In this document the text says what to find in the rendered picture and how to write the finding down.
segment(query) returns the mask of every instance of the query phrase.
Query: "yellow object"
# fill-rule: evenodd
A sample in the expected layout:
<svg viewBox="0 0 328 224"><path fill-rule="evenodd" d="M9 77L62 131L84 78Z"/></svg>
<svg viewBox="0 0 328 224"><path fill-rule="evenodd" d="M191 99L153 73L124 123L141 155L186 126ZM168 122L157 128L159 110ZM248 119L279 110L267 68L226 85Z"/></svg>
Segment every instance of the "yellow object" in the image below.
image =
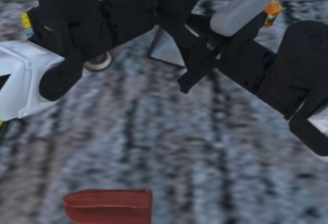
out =
<svg viewBox="0 0 328 224"><path fill-rule="evenodd" d="M267 14L264 25L271 27L277 18L279 12L283 9L281 3L277 0L270 0L268 6L264 9Z"/></svg>
<svg viewBox="0 0 328 224"><path fill-rule="evenodd" d="M22 23L23 23L23 26L24 26L25 29L28 29L28 28L31 28L32 27L31 26L30 19L29 19L29 17L28 17L28 15L27 15L26 12L22 13L20 15L20 18L22 20Z"/></svg>

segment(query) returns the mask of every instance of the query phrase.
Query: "textured ground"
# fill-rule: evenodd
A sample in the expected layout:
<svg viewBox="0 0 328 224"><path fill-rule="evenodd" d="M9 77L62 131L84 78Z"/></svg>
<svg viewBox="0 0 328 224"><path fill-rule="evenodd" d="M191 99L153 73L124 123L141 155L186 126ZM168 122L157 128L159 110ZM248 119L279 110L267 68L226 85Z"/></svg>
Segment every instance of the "textured ground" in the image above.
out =
<svg viewBox="0 0 328 224"><path fill-rule="evenodd" d="M0 4L0 40L30 5ZM284 6L258 37L273 50L288 24L328 21L326 2ZM151 188L154 224L328 223L328 164L219 73L180 94L181 70L145 58L152 34L0 148L0 223L69 224L61 198L84 188Z"/></svg>

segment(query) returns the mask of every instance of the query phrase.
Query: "red object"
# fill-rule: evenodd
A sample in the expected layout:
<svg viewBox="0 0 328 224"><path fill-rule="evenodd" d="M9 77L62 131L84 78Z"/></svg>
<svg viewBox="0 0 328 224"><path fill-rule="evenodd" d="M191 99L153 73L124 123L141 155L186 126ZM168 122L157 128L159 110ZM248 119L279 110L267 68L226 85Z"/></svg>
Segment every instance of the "red object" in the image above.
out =
<svg viewBox="0 0 328 224"><path fill-rule="evenodd" d="M76 224L151 224L149 190L82 190L63 198Z"/></svg>

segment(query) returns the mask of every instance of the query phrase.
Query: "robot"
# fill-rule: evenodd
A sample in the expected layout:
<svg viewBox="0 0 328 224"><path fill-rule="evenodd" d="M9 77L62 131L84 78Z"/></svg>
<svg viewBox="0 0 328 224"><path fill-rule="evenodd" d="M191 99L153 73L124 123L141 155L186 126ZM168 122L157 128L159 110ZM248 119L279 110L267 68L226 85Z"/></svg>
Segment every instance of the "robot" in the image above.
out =
<svg viewBox="0 0 328 224"><path fill-rule="evenodd" d="M291 25L274 53L254 41L269 0L232 0L213 16L192 13L199 0L38 1L25 15L28 40L0 43L3 122L55 105L84 68L106 69L111 51L157 25L186 68L177 80L182 93L218 69L280 112L291 132L328 161L327 25Z"/></svg>

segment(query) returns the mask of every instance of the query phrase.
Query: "yellow and blue object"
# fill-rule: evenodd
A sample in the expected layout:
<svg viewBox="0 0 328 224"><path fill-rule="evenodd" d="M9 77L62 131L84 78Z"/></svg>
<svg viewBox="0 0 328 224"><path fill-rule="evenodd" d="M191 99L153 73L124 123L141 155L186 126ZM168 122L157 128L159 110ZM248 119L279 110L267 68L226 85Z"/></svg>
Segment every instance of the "yellow and blue object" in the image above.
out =
<svg viewBox="0 0 328 224"><path fill-rule="evenodd" d="M24 12L20 15L20 18L22 20L22 24L23 24L25 34L27 35L27 37L29 38L29 37L33 36L33 29L32 29L28 14L26 12Z"/></svg>

